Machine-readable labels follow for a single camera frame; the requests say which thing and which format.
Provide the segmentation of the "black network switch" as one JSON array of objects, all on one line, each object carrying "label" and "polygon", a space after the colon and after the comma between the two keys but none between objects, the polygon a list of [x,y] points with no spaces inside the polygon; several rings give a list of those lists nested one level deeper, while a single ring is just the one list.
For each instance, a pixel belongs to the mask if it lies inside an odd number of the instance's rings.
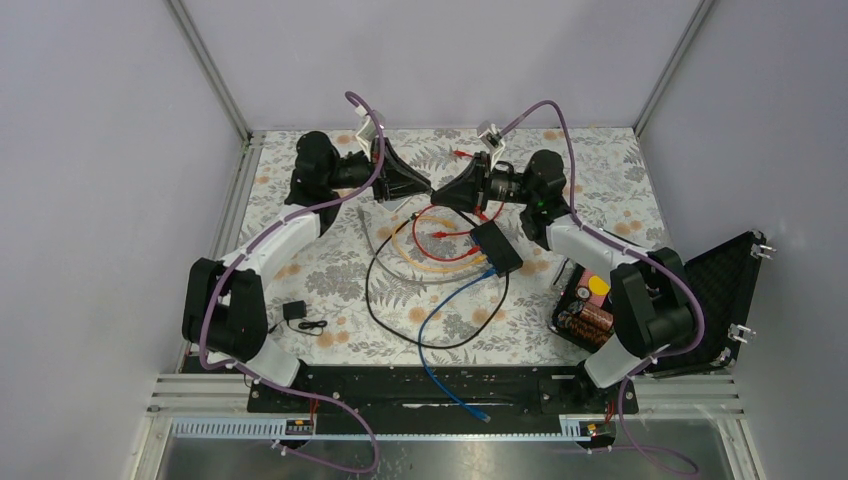
[{"label": "black network switch", "polygon": [[472,228],[470,236],[498,277],[511,274],[523,266],[522,257],[494,221]]}]

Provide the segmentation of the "white small switch box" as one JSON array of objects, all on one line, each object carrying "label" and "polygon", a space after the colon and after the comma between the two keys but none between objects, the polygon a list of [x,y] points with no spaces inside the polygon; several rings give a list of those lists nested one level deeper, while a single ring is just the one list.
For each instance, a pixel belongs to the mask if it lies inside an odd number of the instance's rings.
[{"label": "white small switch box", "polygon": [[396,212],[399,209],[401,209],[406,203],[407,203],[406,199],[404,199],[404,200],[393,200],[393,201],[383,202],[383,203],[380,204],[380,206],[388,212]]}]

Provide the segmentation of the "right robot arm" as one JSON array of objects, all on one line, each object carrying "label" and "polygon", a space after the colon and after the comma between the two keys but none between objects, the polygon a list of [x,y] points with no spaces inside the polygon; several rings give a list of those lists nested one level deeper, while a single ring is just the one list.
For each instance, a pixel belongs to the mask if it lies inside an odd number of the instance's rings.
[{"label": "right robot arm", "polygon": [[577,405],[597,412],[612,400],[613,385],[655,359],[693,350],[703,338],[705,315],[676,252],[648,251],[580,220],[563,195],[565,184],[563,159],[551,150],[535,152],[521,173],[479,152],[430,202],[466,213],[491,200],[521,204],[529,240],[609,286],[614,332],[582,363],[573,386]]}]

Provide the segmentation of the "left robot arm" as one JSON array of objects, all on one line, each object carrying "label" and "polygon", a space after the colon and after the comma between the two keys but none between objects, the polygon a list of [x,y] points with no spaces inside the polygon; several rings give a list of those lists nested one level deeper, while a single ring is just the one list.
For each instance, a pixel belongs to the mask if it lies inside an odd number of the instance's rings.
[{"label": "left robot arm", "polygon": [[270,339],[265,290],[273,275],[335,221],[342,189],[368,185],[377,202],[427,194],[431,182],[403,162],[388,140],[373,138],[341,155],[330,137],[311,131],[297,140],[289,194],[275,221],[220,259],[191,267],[181,333],[214,353],[211,368],[243,365],[274,383],[272,398],[288,411],[309,401],[301,362]]}]

